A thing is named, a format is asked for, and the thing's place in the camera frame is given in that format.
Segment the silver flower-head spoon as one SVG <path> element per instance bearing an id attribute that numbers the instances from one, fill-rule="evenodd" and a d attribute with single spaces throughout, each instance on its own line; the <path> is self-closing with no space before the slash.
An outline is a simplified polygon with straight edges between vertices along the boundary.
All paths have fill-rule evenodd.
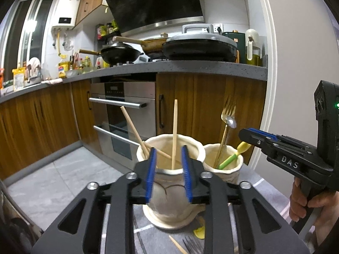
<path id="1" fill-rule="evenodd" d="M 235 129 L 236 127 L 237 127 L 237 123 L 236 123 L 236 120 L 234 119 L 234 117 L 227 116 L 226 117 L 226 122 L 225 122 L 224 134 L 223 134 L 221 145 L 220 145 L 221 152 L 220 152 L 220 157 L 219 157 L 219 160 L 218 160 L 218 164 L 221 164 L 225 160 L 224 159 L 224 154 L 226 153 L 226 149 L 227 149 L 226 141 L 228 140 L 229 130 Z"/>

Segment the gold metal fork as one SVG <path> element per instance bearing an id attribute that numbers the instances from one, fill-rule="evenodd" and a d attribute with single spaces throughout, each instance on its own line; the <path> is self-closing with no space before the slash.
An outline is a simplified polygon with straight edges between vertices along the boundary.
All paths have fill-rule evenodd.
<path id="1" fill-rule="evenodd" d="M 226 138 L 228 135 L 228 128 L 236 128 L 237 123 L 234 119 L 235 116 L 235 111 L 236 111 L 236 100 L 233 97 L 228 97 L 224 109 L 221 113 L 221 120 L 225 123 L 225 128 L 222 136 L 222 140 L 213 164 L 214 168 L 217 168 L 218 165 L 220 164 L 220 160 L 222 157 L 222 154 L 224 152 L 225 146 L 226 146 Z"/>

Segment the wooden chopstick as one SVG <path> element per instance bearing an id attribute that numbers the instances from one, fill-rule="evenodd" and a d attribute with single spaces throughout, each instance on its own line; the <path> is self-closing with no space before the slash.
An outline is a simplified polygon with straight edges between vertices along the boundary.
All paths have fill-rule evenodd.
<path id="1" fill-rule="evenodd" d="M 140 146 L 141 146 L 141 148 L 142 148 L 142 150 L 144 152 L 144 155 L 146 156 L 146 158 L 149 158 L 149 151 L 146 148 L 146 146 L 144 145 L 144 141 L 141 139 L 141 137 L 140 137 L 136 127 L 134 126 L 134 124 L 133 124 L 133 122 L 132 122 L 132 120 L 131 120 L 131 118 L 130 118 L 127 110 L 126 110 L 126 108 L 124 106 L 121 106 L 121 111 L 122 111 L 122 113 L 123 113 L 127 123 L 130 125 L 130 127 L 131 127 L 131 129 L 132 129 L 132 131 L 133 131 L 133 133 L 134 133 L 134 135 L 136 137 L 136 139 L 138 140 L 138 143 L 140 144 Z"/>
<path id="2" fill-rule="evenodd" d="M 169 239 L 182 254 L 189 254 L 171 235 L 169 235 Z"/>
<path id="3" fill-rule="evenodd" d="M 145 145 L 146 148 L 148 148 L 148 149 L 154 148 L 154 149 L 157 151 L 157 153 L 158 153 L 159 155 L 161 155 L 161 156 L 163 156 L 163 157 L 165 157 L 165 158 L 168 158 L 168 159 L 172 159 L 172 157 L 171 157 L 169 154 L 167 154 L 167 153 L 165 153 L 165 152 L 163 152 L 163 151 L 157 149 L 156 147 L 153 147 L 153 146 L 150 145 L 149 143 L 144 142 L 144 145 Z"/>
<path id="4" fill-rule="evenodd" d="M 173 133 L 172 133 L 172 160 L 171 169 L 175 169 L 176 162 L 176 141 L 177 141 L 177 128 L 178 128 L 178 100 L 174 100 L 174 115 L 173 115 Z"/>

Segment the silver metal fork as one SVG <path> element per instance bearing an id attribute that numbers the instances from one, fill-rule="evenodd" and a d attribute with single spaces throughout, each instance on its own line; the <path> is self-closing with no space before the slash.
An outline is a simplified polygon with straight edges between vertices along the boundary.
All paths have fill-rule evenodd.
<path id="1" fill-rule="evenodd" d="M 183 243 L 190 254 L 202 254 L 203 247 L 196 239 L 186 236 Z"/>

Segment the grey kitchen countertop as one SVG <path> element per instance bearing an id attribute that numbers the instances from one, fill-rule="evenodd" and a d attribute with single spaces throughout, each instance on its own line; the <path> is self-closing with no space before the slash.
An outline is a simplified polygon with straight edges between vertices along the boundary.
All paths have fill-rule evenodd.
<path id="1" fill-rule="evenodd" d="M 254 80 L 267 81 L 268 69 L 262 66 L 239 64 L 234 62 L 177 60 L 155 61 L 140 64 L 125 64 L 112 68 L 77 75 L 62 80 L 63 84 L 106 76 L 122 76 L 137 73 L 203 73 L 228 75 Z"/>

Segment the cream floral ceramic utensil holder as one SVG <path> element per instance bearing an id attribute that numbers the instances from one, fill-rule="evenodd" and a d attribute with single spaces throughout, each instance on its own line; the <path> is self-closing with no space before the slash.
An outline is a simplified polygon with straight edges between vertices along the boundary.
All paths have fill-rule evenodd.
<path id="1" fill-rule="evenodd" d="M 203 204 L 190 204 L 185 191 L 183 169 L 181 165 L 181 147 L 186 145 L 190 157 L 200 161 L 206 171 L 218 175 L 223 181 L 238 183 L 240 170 L 244 163 L 241 155 L 227 165 L 225 169 L 213 168 L 219 144 L 202 145 L 199 141 L 178 135 L 175 168 L 171 168 L 171 159 L 157 154 L 157 167 L 153 183 L 152 196 L 143 212 L 146 218 L 160 229 L 174 230 L 189 225 L 196 215 L 205 210 Z"/>

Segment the stainless built-in oven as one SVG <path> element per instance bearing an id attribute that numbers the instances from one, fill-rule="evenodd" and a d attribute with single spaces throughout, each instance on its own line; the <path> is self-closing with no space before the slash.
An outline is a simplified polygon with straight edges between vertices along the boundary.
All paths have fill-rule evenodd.
<path id="1" fill-rule="evenodd" d="M 92 83 L 89 104 L 103 155 L 133 169 L 141 140 L 156 135 L 156 84 L 151 81 Z"/>

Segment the white refrigerator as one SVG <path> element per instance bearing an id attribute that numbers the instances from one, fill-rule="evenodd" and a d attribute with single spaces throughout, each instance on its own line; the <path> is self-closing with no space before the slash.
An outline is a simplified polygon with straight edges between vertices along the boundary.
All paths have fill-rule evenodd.
<path id="1" fill-rule="evenodd" d="M 248 0 L 250 27 L 264 37 L 267 93 L 260 128 L 316 145 L 314 91 L 338 82 L 338 42 L 324 0 Z"/>

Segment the black grill pan with lid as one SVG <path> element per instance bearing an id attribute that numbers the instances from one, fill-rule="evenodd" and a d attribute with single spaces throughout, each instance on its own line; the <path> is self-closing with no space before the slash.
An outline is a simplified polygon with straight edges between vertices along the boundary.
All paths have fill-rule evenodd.
<path id="1" fill-rule="evenodd" d="M 163 44 L 163 53 L 169 60 L 236 62 L 236 42 L 212 30 L 213 26 L 205 23 L 183 25 L 180 35 Z"/>

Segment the brown frying pan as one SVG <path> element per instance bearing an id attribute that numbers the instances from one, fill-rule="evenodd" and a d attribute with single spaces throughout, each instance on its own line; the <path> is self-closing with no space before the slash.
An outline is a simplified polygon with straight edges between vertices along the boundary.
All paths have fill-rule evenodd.
<path id="1" fill-rule="evenodd" d="M 158 38 L 146 39 L 146 40 L 137 40 L 131 39 L 128 37 L 122 36 L 114 36 L 113 41 L 122 42 L 122 43 L 130 43 L 140 45 L 144 51 L 144 53 L 152 53 L 152 52 L 162 52 L 163 44 L 168 39 L 167 33 L 162 33 Z"/>

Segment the yellow cooking oil bottle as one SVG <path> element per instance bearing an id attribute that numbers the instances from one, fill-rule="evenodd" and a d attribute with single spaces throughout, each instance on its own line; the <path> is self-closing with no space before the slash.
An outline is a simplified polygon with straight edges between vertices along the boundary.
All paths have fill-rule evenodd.
<path id="1" fill-rule="evenodd" d="M 59 78 L 65 78 L 67 71 L 69 71 L 69 58 L 66 54 L 61 54 L 60 62 L 58 64 Z"/>

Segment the yellow snack bag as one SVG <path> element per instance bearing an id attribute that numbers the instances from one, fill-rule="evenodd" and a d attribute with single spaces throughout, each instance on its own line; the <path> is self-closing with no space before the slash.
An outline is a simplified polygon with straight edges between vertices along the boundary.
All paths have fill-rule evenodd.
<path id="1" fill-rule="evenodd" d="M 13 91 L 22 90 L 25 87 L 25 68 L 12 70 L 13 74 Z"/>

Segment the black range hood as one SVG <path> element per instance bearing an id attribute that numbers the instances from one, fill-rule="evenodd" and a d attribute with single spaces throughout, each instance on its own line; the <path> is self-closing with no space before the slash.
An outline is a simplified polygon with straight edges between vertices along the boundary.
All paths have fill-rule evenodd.
<path id="1" fill-rule="evenodd" d="M 106 0 L 121 33 L 204 21 L 204 0 Z"/>

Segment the white water heater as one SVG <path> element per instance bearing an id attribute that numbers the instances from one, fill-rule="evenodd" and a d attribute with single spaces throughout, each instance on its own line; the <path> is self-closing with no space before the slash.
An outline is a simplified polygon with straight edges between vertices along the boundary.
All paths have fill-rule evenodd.
<path id="1" fill-rule="evenodd" d="M 59 0 L 52 16 L 53 29 L 72 29 L 81 0 Z"/>

